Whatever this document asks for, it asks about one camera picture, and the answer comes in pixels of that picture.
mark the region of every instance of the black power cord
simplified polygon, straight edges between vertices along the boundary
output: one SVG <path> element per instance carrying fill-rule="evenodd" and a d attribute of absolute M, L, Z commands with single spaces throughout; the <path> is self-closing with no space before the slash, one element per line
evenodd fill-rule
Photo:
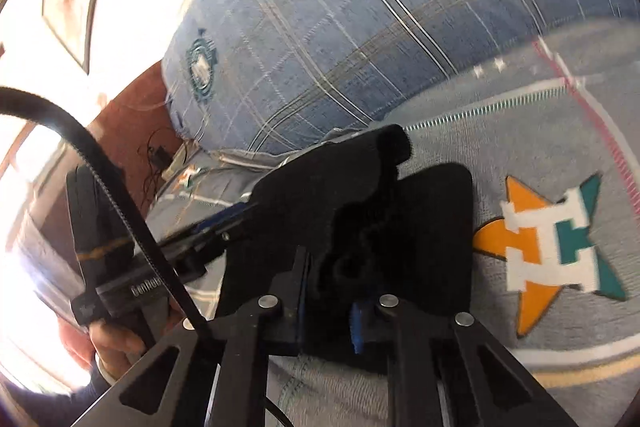
<path fill-rule="evenodd" d="M 293 427 L 293 423 L 291 420 L 287 418 L 276 404 L 274 404 L 271 400 L 269 400 L 266 396 L 264 397 L 266 410 L 269 411 L 273 416 L 278 420 L 284 427 Z"/>
<path fill-rule="evenodd" d="M 16 116 L 48 127 L 60 134 L 76 150 L 111 201 L 127 230 L 140 246 L 151 268 L 190 320 L 198 336 L 203 339 L 209 338 L 211 332 L 207 321 L 165 259 L 140 211 L 127 192 L 118 170 L 92 134 L 68 112 L 49 100 L 10 87 L 0 87 L 0 114 Z"/>
<path fill-rule="evenodd" d="M 144 151 L 144 157 L 146 158 L 149 174 L 146 176 L 145 180 L 142 183 L 142 200 L 140 201 L 140 208 L 142 208 L 144 204 L 147 202 L 151 204 L 153 202 L 154 197 L 158 193 L 158 190 L 162 186 L 162 170 L 164 170 L 164 168 L 161 169 L 159 168 L 158 165 L 156 165 L 157 159 L 154 157 L 154 155 L 160 153 L 161 151 L 165 155 L 168 155 L 168 153 L 164 151 L 162 146 L 159 146 L 157 148 L 153 147 L 151 145 L 151 140 L 153 140 L 156 134 L 158 134 L 163 130 L 170 131 L 173 135 L 175 135 L 174 129 L 172 129 L 171 127 L 164 126 L 153 131 L 149 135 L 148 140 L 146 141 L 146 149 Z M 143 145 L 138 147 L 139 155 L 143 155 L 143 152 L 142 152 L 143 147 L 144 147 Z"/>

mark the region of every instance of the metal pin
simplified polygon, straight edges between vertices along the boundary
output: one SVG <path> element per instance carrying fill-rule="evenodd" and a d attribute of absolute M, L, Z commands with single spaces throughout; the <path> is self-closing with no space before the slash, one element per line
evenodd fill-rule
<path fill-rule="evenodd" d="M 398 306 L 398 302 L 400 302 L 398 297 L 392 295 L 391 293 L 385 293 L 384 295 L 381 295 L 378 301 L 380 302 L 380 306 L 385 308 L 395 308 L 396 306 Z"/>
<path fill-rule="evenodd" d="M 273 308 L 276 304 L 278 304 L 278 298 L 275 295 L 263 295 L 258 299 L 260 308 Z"/>
<path fill-rule="evenodd" d="M 459 326 L 470 326 L 475 322 L 474 316 L 471 313 L 460 312 L 456 314 L 456 324 Z"/>

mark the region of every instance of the human hand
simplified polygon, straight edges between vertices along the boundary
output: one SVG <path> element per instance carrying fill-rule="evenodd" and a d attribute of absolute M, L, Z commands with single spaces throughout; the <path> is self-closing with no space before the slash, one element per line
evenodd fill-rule
<path fill-rule="evenodd" d="M 169 332 L 182 320 L 182 312 L 173 299 L 170 300 L 170 313 L 163 334 Z M 146 346 L 133 331 L 116 324 L 100 320 L 89 325 L 89 337 L 102 366 L 115 380 L 118 380 L 130 368 L 129 355 L 141 355 Z"/>

